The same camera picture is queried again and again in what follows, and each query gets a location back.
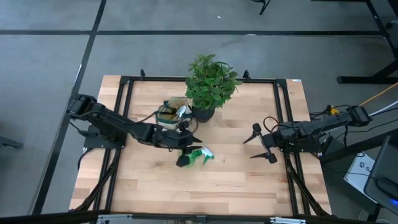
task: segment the potted plant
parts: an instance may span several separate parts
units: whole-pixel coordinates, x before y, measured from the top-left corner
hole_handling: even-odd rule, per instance
[[[238,73],[232,71],[225,62],[214,62],[215,55],[198,55],[195,61],[189,65],[189,71],[193,71],[191,77],[187,77],[187,92],[185,96],[192,99],[192,114],[198,122],[207,122],[215,112],[227,100],[236,89]]]

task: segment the yellow cable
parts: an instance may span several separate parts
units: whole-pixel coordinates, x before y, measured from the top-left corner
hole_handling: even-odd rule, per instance
[[[369,102],[369,101],[375,99],[376,97],[381,96],[383,93],[387,92],[389,89],[393,88],[393,87],[396,86],[396,85],[398,85],[398,82],[395,83],[395,84],[393,84],[393,85],[390,86],[389,88],[386,88],[386,89],[383,90],[381,93],[379,93],[379,94],[377,94],[377,95],[374,95],[374,96],[370,97],[368,100],[366,100],[365,102],[361,103],[360,106],[362,106],[362,105],[366,104],[367,102]]]

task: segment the wooden tabletop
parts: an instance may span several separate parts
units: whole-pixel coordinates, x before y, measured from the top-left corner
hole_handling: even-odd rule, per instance
[[[98,101],[108,108],[114,107],[119,80],[118,75],[103,78]],[[294,120],[309,120],[301,81],[287,80],[287,84]],[[185,90],[184,82],[135,81],[129,118],[145,118],[164,100],[183,96]],[[111,211],[292,215],[283,155],[278,149],[272,150],[278,159],[275,164],[264,159],[250,159],[250,156],[263,153],[264,149],[258,139],[242,144],[251,135],[253,123],[261,124],[266,116],[277,118],[273,87],[271,84],[244,83],[238,86],[238,90],[231,100],[216,110],[209,122],[199,124],[194,134],[215,155],[215,159],[205,165],[203,158],[199,158],[193,166],[179,168],[175,165],[179,151],[145,146],[129,136],[119,162]],[[287,121],[282,90],[279,92],[284,120]],[[155,119],[146,122],[154,123]],[[266,124],[272,127],[275,121],[268,119]],[[104,149],[94,149],[82,160],[70,208],[79,206],[93,190],[103,155]],[[319,160],[311,154],[300,155],[306,186],[323,209],[330,213]],[[104,208],[107,191],[108,186],[104,188],[100,208]],[[303,212],[297,186],[296,195],[299,210]]]

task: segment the green plastic toy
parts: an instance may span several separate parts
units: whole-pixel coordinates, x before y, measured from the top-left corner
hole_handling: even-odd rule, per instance
[[[191,154],[188,155],[189,164],[190,165],[194,164],[196,159],[198,157],[200,157],[201,155],[205,155],[205,160],[203,161],[203,165],[205,165],[205,163],[208,159],[214,159],[213,153],[208,148],[203,147],[203,149],[193,151]]]

